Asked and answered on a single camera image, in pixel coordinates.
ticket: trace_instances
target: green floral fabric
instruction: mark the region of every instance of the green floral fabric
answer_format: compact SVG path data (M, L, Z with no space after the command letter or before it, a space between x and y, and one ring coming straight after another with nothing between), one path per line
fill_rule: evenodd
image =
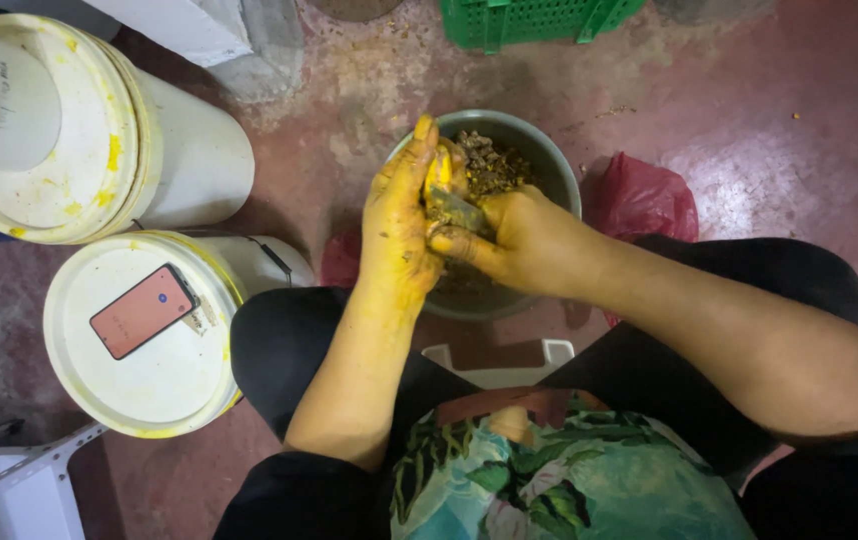
M573 395L520 444L488 415L417 423L395 466L393 538L752 538L732 493L662 423Z

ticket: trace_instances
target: bucket handle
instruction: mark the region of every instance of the bucket handle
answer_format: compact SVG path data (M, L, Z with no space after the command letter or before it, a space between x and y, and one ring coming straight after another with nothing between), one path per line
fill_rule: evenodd
M133 219L132 221L136 224L136 227L138 227L140 231L144 231L146 229L145 227L142 226L141 223L139 223L138 219ZM239 234L236 232L233 233L233 232L230 232L229 230L219 230L218 228L215 228L215 229L214 228L196 228L196 229L195 228L183 228L183 229L177 230L175 232L182 233L182 234L185 234L185 233L193 233L193 234L195 234L195 233L196 234L206 233L206 234L211 235L213 237L214 236L215 237L233 237L233 236L236 237L237 236L237 237L242 237L243 239L252 240L253 242L259 244L259 247L262 249L262 252L265 253L270 259L272 259L272 262L275 263L275 265L279 267L279 270L282 270L282 273L286 275L286 282L289 285L289 289L292 289L292 269L289 267L289 265L286 264L286 262L284 260L282 260L282 258L278 255L277 252L272 251L272 248L268 247L266 244L260 242L259 240L255 240L252 236L249 236L247 234Z

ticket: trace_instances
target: person's left hand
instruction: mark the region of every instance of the person's left hand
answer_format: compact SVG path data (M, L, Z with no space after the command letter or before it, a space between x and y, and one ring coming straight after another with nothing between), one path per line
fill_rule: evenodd
M372 180L363 213L359 284L398 299L399 308L422 308L442 271L442 257L426 245L422 184L435 159L438 126L419 117L412 140Z

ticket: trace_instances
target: phone screen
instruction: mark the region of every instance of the phone screen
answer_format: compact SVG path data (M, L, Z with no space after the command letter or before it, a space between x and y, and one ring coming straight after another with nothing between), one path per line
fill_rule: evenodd
M89 325L120 361L196 307L195 296L167 263L96 313Z

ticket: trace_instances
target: red plastic bag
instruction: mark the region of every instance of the red plastic bag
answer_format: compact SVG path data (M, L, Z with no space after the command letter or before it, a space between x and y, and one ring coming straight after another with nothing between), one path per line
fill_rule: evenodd
M594 227L631 242L658 233L686 242L699 240L699 213L692 191L678 174L617 153L596 193ZM619 319L606 312L614 327Z

